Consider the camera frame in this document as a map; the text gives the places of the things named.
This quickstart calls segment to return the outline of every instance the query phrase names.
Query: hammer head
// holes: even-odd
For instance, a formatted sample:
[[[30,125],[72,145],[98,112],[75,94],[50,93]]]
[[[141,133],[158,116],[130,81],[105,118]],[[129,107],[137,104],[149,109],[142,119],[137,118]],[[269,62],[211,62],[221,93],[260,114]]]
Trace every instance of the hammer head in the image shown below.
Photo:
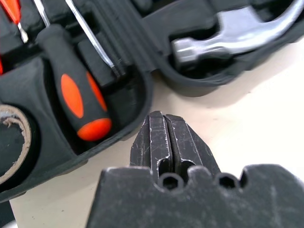
[[[264,22],[251,7],[218,13],[220,31],[207,40],[192,38],[172,42],[177,69],[195,67],[206,58],[226,59],[255,50],[282,36],[297,20],[304,8],[304,0],[294,0],[277,19]]]

